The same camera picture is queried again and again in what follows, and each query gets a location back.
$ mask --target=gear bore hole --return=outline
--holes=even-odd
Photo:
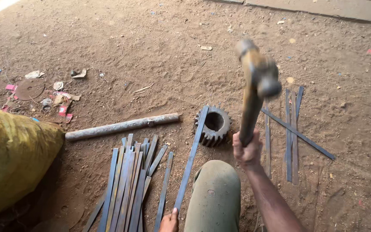
[[[214,131],[219,131],[224,125],[224,119],[219,113],[208,113],[204,124]]]

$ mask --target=hammer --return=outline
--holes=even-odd
[[[251,40],[236,45],[237,56],[243,66],[246,87],[243,97],[243,114],[240,123],[240,141],[246,147],[253,139],[253,130],[264,98],[281,92],[279,70],[270,56],[260,54]]]

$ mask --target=yellow sack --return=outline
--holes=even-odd
[[[0,212],[34,191],[64,142],[64,131],[0,111]]]

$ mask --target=hammer head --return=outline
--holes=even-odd
[[[280,93],[279,70],[273,58],[260,54],[251,40],[242,40],[236,45],[236,53],[242,63],[246,85],[257,90],[259,98]]]

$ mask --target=hand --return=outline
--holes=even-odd
[[[165,215],[158,232],[178,232],[178,209],[174,208],[171,214]]]
[[[240,132],[233,134],[234,158],[239,162],[240,166],[247,171],[247,169],[255,171],[262,170],[261,167],[261,149],[263,143],[260,141],[260,132],[257,128],[253,131],[253,139],[250,143],[243,147],[239,138]]]

